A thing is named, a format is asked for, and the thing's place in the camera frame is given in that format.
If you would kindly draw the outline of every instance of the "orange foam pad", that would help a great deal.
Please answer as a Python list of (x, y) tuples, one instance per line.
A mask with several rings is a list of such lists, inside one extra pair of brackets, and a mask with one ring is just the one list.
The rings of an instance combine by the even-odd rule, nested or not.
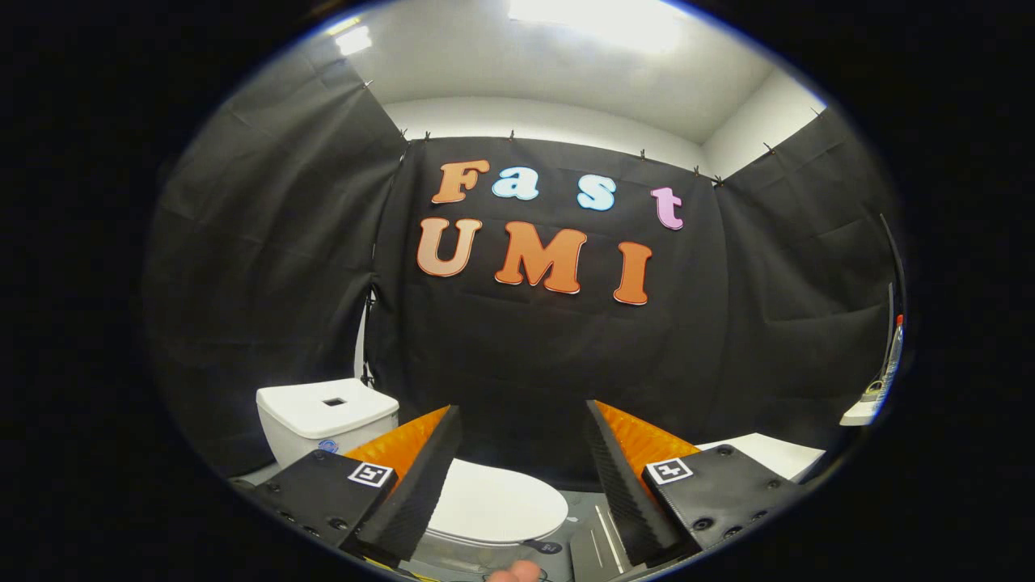
[(650, 489), (647, 488), (643, 477), (644, 467), (647, 463), (657, 463), (658, 461), (668, 461), (701, 453), (697, 446), (650, 423), (641, 420), (628, 412), (614, 406), (608, 406), (599, 401), (594, 400), (593, 402), (596, 403), (603, 419), (611, 427), (611, 432), (615, 434), (615, 438), (622, 448), (622, 454), (625, 456), (625, 461), (632, 467), (632, 472), (635, 473), (640, 485), (648, 494)]
[(379, 436), (362, 446), (353, 448), (345, 454), (345, 457), (374, 463), (395, 469), (398, 481), (395, 487), (403, 483), (406, 473), (413, 466), (417, 459), (417, 454), (424, 447), (427, 439), (431, 438), (435, 428), (445, 415), (448, 406), (443, 406), (438, 410), (433, 410), (423, 416), (414, 418), (390, 433)]

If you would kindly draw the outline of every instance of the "toilet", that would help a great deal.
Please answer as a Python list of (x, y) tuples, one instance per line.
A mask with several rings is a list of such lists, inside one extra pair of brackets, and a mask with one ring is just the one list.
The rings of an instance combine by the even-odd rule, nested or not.
[(533, 558), (523, 544), (549, 537), (568, 517), (559, 491), (533, 476), (453, 459), (413, 559), (475, 573)]
[[(398, 427), (398, 402), (355, 378), (256, 392), (263, 432), (282, 469), (320, 448), (344, 455)], [(413, 559), (482, 573), (533, 557), (523, 543), (568, 516), (559, 491), (533, 476), (453, 459)]]
[(256, 405), (282, 469), (316, 449), (344, 455), (398, 427), (398, 401), (356, 378), (260, 388)]

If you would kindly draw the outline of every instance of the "toilet lid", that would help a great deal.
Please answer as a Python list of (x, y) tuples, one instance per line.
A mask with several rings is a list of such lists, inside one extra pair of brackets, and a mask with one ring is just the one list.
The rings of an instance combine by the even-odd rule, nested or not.
[(516, 544), (553, 533), (567, 516), (568, 502), (545, 483), (453, 459), (427, 529), (480, 544)]

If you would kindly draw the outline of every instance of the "finger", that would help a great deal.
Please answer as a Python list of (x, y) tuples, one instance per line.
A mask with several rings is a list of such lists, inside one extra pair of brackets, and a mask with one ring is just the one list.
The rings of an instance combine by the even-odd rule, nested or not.
[(510, 566), (518, 582), (538, 582), (539, 572), (539, 564), (529, 560), (518, 560)]
[(518, 577), (505, 570), (497, 570), (494, 572), (485, 582), (522, 582), (518, 580)]

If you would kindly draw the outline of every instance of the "black curtain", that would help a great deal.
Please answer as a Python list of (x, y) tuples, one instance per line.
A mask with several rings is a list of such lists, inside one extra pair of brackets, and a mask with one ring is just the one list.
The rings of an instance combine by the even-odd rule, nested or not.
[[(487, 159), (463, 201), (435, 205), (443, 164)], [(499, 172), (538, 172), (538, 196), (500, 198)], [(579, 178), (612, 178), (607, 211), (582, 208)], [(654, 188), (682, 199), (670, 230)], [(378, 236), (379, 300), (366, 357), (402, 417), (460, 404), (460, 457), (532, 472), (557, 487), (595, 489), (580, 436), (595, 398), (691, 442), (761, 432), (827, 448), (841, 413), (878, 374), (894, 265), (879, 215), (890, 187), (848, 125), (825, 112), (720, 185), (637, 156), (538, 140), (450, 138), (411, 143)], [(421, 220), (476, 219), (466, 268), (432, 277), (416, 263)], [(494, 273), (505, 225), (586, 233), (574, 295)], [(644, 305), (616, 301), (618, 244), (651, 248)]]
[(893, 190), (828, 109), (716, 193), (735, 309), (707, 438), (760, 432), (830, 448), (881, 372), (888, 285), (903, 295), (881, 221), (900, 238)]
[(155, 380), (224, 475), (273, 460), (256, 389), (353, 375), (375, 234), (406, 149), (347, 61), (298, 49), (239, 87), (172, 168), (146, 255)]

